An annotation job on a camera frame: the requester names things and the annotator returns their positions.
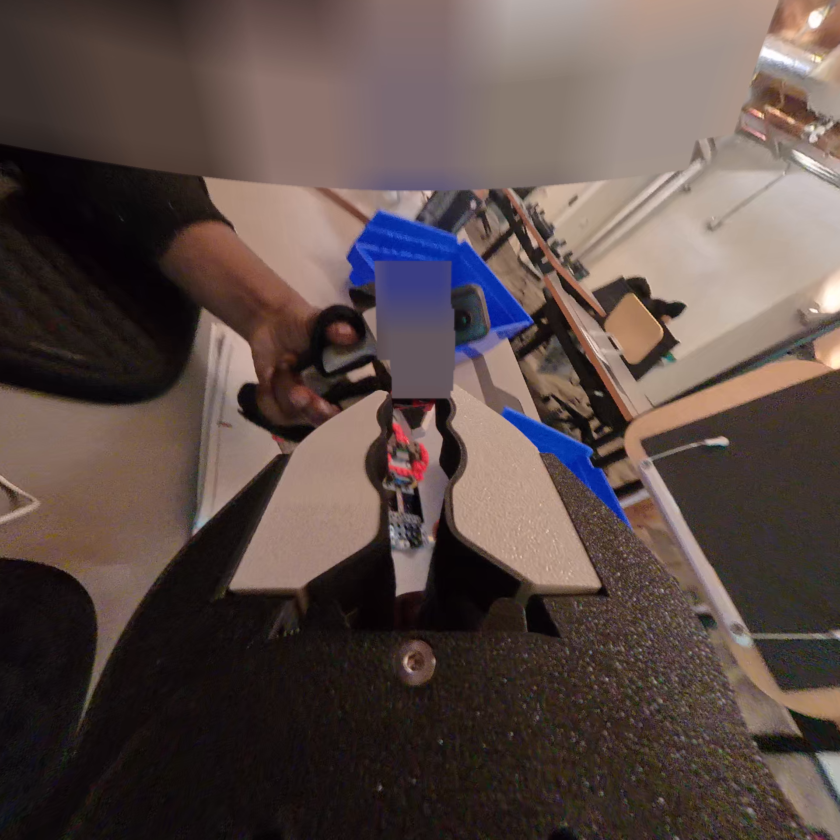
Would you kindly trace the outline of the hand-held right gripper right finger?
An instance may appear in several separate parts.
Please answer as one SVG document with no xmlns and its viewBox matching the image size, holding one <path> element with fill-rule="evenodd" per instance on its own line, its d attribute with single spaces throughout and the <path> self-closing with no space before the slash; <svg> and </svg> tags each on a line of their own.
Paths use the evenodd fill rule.
<svg viewBox="0 0 840 840">
<path fill-rule="evenodd" d="M 427 580 L 431 621 L 483 621 L 507 600 L 595 595 L 602 581 L 534 444 L 454 386 L 436 403 L 447 479 Z"/>
</svg>

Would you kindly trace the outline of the wooden chair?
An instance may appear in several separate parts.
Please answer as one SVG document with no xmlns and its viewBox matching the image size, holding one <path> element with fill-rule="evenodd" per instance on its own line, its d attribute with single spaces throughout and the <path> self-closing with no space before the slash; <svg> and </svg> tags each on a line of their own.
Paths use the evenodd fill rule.
<svg viewBox="0 0 840 840">
<path fill-rule="evenodd" d="M 665 328 L 634 293 L 624 294 L 603 329 L 627 364 L 641 364 L 665 337 Z"/>
</svg>

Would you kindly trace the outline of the person's black shirt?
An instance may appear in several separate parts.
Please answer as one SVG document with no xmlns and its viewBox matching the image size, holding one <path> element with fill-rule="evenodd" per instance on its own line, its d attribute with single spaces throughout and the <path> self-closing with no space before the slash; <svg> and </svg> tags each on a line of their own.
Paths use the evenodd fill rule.
<svg viewBox="0 0 840 840">
<path fill-rule="evenodd" d="M 203 177 L 2 144 L 1 383 L 99 404 L 169 391 L 200 306 L 162 270 L 227 223 Z"/>
</svg>

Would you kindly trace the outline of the lego instruction booklet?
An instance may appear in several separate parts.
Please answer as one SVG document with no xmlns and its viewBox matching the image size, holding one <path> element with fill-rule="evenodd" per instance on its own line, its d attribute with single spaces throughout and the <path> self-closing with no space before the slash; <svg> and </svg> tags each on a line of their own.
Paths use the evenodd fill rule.
<svg viewBox="0 0 840 840">
<path fill-rule="evenodd" d="M 278 442 L 239 409 L 241 386 L 256 379 L 248 345 L 210 315 L 203 315 L 202 329 L 206 375 L 192 533 L 282 452 Z"/>
</svg>

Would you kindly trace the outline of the metal ceiling duct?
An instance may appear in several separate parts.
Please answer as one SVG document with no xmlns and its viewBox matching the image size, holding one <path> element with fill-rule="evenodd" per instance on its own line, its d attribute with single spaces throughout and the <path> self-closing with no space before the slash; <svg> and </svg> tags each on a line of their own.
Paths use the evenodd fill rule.
<svg viewBox="0 0 840 840">
<path fill-rule="evenodd" d="M 838 1 L 778 3 L 737 134 L 838 187 Z"/>
</svg>

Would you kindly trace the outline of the person's left forearm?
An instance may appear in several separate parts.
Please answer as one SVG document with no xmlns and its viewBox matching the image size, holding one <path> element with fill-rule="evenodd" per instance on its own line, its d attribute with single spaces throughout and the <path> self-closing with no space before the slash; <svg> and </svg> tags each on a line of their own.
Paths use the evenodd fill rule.
<svg viewBox="0 0 840 840">
<path fill-rule="evenodd" d="M 316 309 L 225 223 L 185 227 L 159 260 L 163 273 L 253 348 L 298 353 Z"/>
</svg>

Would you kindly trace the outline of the red and black lego model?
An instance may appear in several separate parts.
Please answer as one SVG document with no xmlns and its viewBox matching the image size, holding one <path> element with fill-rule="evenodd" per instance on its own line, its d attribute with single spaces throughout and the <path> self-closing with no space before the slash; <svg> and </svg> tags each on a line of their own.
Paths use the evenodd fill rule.
<svg viewBox="0 0 840 840">
<path fill-rule="evenodd" d="M 387 444 L 388 472 L 383 482 L 388 501 L 391 546 L 397 551 L 415 551 L 434 545 L 439 520 L 427 525 L 421 485 L 429 464 L 426 447 L 409 434 L 400 420 L 392 421 Z"/>
</svg>

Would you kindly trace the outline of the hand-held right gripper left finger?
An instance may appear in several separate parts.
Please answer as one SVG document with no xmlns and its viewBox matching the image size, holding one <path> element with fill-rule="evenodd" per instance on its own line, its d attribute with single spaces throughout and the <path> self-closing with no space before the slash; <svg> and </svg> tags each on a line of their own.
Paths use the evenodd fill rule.
<svg viewBox="0 0 840 840">
<path fill-rule="evenodd" d="M 289 456 L 228 589 L 391 621 L 396 576 L 384 480 L 392 401 L 366 396 Z"/>
</svg>

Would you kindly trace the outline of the long wooden desk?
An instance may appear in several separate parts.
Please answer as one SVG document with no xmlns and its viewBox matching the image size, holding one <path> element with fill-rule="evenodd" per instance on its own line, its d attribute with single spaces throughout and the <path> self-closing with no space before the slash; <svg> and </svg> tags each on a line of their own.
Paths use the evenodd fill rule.
<svg viewBox="0 0 840 840">
<path fill-rule="evenodd" d="M 603 329 L 606 318 L 603 307 L 574 278 L 545 237 L 541 236 L 519 195 L 510 188 L 500 189 L 499 194 L 504 196 L 510 207 L 516 229 L 527 233 L 528 242 L 536 246 L 539 255 L 551 267 L 549 274 L 543 277 L 543 284 L 549 289 L 554 306 L 560 313 L 561 336 L 565 337 L 568 332 L 574 334 L 602 383 L 601 389 L 609 394 L 623 419 L 623 425 L 629 425 L 648 411 L 652 404 L 636 384 L 617 342 Z"/>
</svg>

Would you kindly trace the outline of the wooden table with black mat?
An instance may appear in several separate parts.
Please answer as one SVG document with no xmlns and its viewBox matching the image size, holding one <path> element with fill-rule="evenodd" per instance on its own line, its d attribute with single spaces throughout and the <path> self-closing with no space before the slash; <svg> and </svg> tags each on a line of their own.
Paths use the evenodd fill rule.
<svg viewBox="0 0 840 840">
<path fill-rule="evenodd" d="M 838 724 L 839 373 L 768 364 L 635 419 L 624 448 L 765 695 Z"/>
</svg>

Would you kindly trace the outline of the dark cloth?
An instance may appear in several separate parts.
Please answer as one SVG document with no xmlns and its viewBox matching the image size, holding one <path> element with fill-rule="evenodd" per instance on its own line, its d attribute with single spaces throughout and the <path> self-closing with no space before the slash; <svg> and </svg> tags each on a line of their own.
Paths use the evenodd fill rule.
<svg viewBox="0 0 840 840">
<path fill-rule="evenodd" d="M 1 807 L 12 822 L 61 773 L 95 660 L 96 610 L 55 567 L 1 560 Z"/>
</svg>

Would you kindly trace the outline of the blue plastic bin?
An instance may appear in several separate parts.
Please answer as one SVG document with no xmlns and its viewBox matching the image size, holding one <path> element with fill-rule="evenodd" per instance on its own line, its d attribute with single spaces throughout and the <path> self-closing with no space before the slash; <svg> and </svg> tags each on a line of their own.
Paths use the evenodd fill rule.
<svg viewBox="0 0 840 840">
<path fill-rule="evenodd" d="M 592 463 L 593 449 L 560 431 L 504 407 L 502 416 L 509 421 L 542 455 L 553 455 L 596 495 L 625 525 L 630 521 L 602 469 Z"/>
<path fill-rule="evenodd" d="M 499 343 L 516 338 L 533 325 L 531 316 L 469 242 L 459 241 L 454 234 L 386 211 L 378 211 L 373 216 L 347 255 L 350 289 L 372 291 L 375 263 L 400 259 L 449 260 L 452 264 L 452 288 L 475 285 L 482 289 L 489 332 L 482 339 L 457 345 L 457 364 L 488 353 Z"/>
</svg>

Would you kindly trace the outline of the person's left hand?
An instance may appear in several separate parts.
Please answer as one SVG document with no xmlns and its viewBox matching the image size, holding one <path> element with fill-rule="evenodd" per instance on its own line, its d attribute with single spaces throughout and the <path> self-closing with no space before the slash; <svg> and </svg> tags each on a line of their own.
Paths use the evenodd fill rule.
<svg viewBox="0 0 840 840">
<path fill-rule="evenodd" d="M 299 356 L 309 349 L 319 314 L 307 303 L 275 309 L 259 317 L 248 337 L 257 377 L 257 406 L 274 425 L 316 427 L 340 411 L 295 372 Z"/>
</svg>

